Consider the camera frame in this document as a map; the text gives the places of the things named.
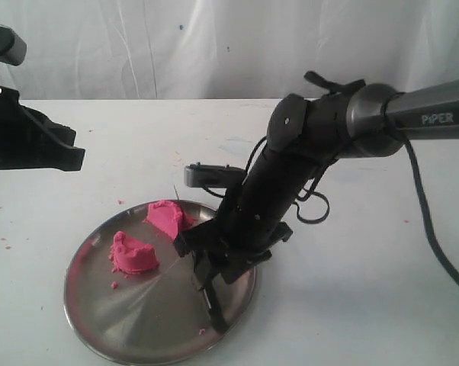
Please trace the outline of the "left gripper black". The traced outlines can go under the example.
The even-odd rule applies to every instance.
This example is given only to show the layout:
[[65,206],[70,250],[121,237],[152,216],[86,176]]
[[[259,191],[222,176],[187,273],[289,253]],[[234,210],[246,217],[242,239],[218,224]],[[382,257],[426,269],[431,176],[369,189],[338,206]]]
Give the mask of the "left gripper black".
[[80,171],[85,150],[74,146],[76,132],[22,108],[18,99],[17,91],[0,86],[0,170]]

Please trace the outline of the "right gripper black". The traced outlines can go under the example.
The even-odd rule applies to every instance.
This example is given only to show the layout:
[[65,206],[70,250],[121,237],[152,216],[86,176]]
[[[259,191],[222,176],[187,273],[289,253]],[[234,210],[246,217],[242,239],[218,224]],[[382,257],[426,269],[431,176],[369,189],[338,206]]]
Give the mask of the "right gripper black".
[[271,237],[295,201],[317,163],[300,155],[265,148],[250,169],[232,208],[215,219],[182,230],[173,246],[183,258],[191,252],[217,252],[220,238],[231,250],[225,254],[220,274],[232,284],[256,265],[271,258]]

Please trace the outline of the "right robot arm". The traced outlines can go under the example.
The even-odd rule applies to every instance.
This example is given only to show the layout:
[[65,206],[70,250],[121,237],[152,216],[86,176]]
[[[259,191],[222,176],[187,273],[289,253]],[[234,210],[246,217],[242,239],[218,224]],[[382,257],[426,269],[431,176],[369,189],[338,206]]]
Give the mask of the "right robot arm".
[[246,167],[188,165],[185,184],[225,193],[215,216],[179,233],[174,246],[192,255],[202,287],[215,277],[232,284],[271,257],[291,237],[288,209],[316,194],[325,171],[340,159],[385,157],[407,140],[459,139],[459,80],[403,93],[357,80],[340,85],[305,75],[325,90],[316,100],[283,98]]

